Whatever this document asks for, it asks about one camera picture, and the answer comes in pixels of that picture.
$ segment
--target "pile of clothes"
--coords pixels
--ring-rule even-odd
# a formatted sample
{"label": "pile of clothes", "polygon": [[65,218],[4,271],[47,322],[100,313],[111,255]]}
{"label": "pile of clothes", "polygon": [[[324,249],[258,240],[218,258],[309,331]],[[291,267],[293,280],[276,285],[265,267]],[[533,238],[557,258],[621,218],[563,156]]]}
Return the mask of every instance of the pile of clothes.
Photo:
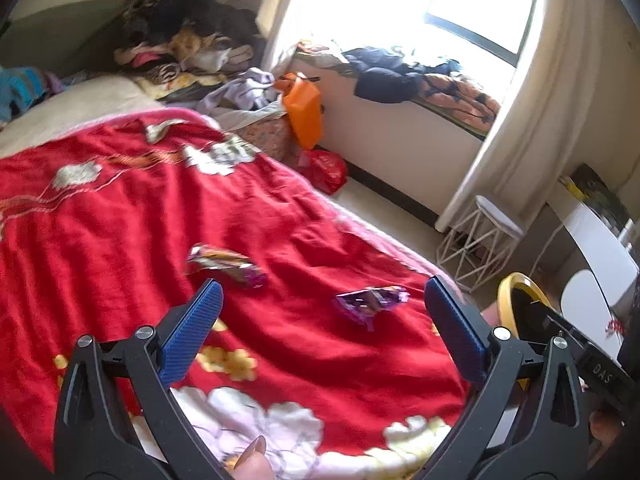
{"label": "pile of clothes", "polygon": [[274,88],[273,74],[250,68],[238,78],[210,92],[196,107],[203,115],[213,115],[223,100],[239,110],[261,110],[277,101],[282,92]]}
{"label": "pile of clothes", "polygon": [[[260,63],[255,13],[217,0],[130,0],[114,59],[154,99],[197,100]],[[178,96],[169,97],[178,90]]]}
{"label": "pile of clothes", "polygon": [[51,72],[0,66],[0,131],[30,108],[65,89]]}
{"label": "pile of clothes", "polygon": [[455,59],[440,57],[432,65],[407,64],[384,48],[366,46],[342,53],[358,75],[354,95],[378,103],[424,102],[480,132],[488,132],[500,104],[462,73]]}

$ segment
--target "yellow flower print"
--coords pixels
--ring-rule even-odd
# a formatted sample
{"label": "yellow flower print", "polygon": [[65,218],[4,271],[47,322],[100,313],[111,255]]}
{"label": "yellow flower print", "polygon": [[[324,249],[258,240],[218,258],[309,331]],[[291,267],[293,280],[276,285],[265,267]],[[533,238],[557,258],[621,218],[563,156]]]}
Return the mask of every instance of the yellow flower print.
{"label": "yellow flower print", "polygon": [[243,348],[228,352],[225,359],[225,373],[232,381],[255,381],[254,368],[257,362],[249,357],[249,352]]}
{"label": "yellow flower print", "polygon": [[199,362],[202,369],[206,372],[225,371],[225,359],[226,351],[219,346],[203,346],[200,352],[196,354],[196,361]]}
{"label": "yellow flower print", "polygon": [[[63,372],[66,367],[69,366],[69,361],[62,354],[58,354],[53,358],[53,365],[56,367],[56,370],[60,370]],[[62,389],[62,383],[65,381],[64,375],[58,376],[58,389]]]}
{"label": "yellow flower print", "polygon": [[69,366],[69,361],[62,354],[58,354],[53,358],[53,365],[58,370],[64,370],[66,367]]}
{"label": "yellow flower print", "polygon": [[222,321],[221,319],[217,319],[211,329],[213,330],[213,332],[224,332],[225,330],[228,330],[229,327],[225,325],[224,321]]}

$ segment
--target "white curtain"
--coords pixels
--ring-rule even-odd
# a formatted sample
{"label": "white curtain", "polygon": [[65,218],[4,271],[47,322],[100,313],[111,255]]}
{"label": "white curtain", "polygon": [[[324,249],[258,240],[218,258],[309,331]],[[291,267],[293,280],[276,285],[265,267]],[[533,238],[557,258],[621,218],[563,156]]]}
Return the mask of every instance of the white curtain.
{"label": "white curtain", "polygon": [[306,33],[302,27],[303,1],[262,0],[256,23],[267,39],[261,65],[263,70],[279,76],[289,65],[298,41]]}
{"label": "white curtain", "polygon": [[604,0],[538,0],[529,40],[492,130],[436,222],[479,192],[530,225],[580,136],[600,69]]}

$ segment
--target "red plastic bag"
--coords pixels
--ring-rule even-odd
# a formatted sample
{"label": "red plastic bag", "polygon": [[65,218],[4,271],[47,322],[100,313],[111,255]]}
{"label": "red plastic bag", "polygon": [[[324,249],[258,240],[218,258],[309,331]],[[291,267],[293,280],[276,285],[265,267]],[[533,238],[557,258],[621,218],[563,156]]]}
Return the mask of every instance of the red plastic bag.
{"label": "red plastic bag", "polygon": [[347,182],[347,164],[334,152],[308,150],[300,154],[296,171],[311,185],[329,195],[334,194]]}

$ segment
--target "window sill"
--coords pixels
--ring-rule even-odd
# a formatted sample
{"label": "window sill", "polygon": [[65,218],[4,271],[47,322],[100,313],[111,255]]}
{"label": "window sill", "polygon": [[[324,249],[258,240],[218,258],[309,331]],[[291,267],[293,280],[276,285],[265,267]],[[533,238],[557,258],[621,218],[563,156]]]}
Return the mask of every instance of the window sill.
{"label": "window sill", "polygon": [[[297,52],[296,53],[296,58],[310,64],[311,66],[314,66],[314,62],[312,60],[311,56],[308,56],[307,54],[304,54],[303,52]],[[357,79],[358,78],[358,74],[351,69],[350,65],[336,65],[336,66],[331,66],[331,67],[315,67],[318,68],[319,70],[332,70],[334,72],[337,72],[340,76],[347,78],[347,79]],[[460,127],[462,130],[465,130],[468,134],[472,135],[473,137],[475,137],[476,139],[480,140],[481,142],[483,142],[486,139],[486,136],[488,135],[488,132],[483,132],[481,130],[478,130],[472,126],[469,126],[466,123],[463,123],[463,121],[460,121],[459,119],[453,117],[452,115],[448,114],[443,108],[440,108],[436,105],[432,105],[428,102],[423,101],[422,99],[418,99],[415,98],[411,101],[412,104],[415,104],[417,106],[419,106],[420,108],[424,108],[425,110],[429,110],[430,112],[435,113],[436,115],[439,115],[440,117],[442,117],[443,119],[449,121],[452,124],[455,124],[456,126]]]}

